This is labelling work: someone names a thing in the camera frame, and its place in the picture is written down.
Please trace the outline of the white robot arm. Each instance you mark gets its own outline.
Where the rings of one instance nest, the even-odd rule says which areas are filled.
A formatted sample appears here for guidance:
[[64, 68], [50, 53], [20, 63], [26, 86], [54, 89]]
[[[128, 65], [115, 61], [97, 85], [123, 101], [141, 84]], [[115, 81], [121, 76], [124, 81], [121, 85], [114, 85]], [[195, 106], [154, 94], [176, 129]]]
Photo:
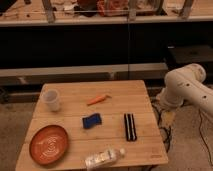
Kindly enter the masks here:
[[165, 87], [158, 94], [161, 107], [175, 109], [188, 100], [213, 118], [213, 89], [203, 84], [205, 79], [205, 69], [196, 63], [169, 71], [164, 77]]

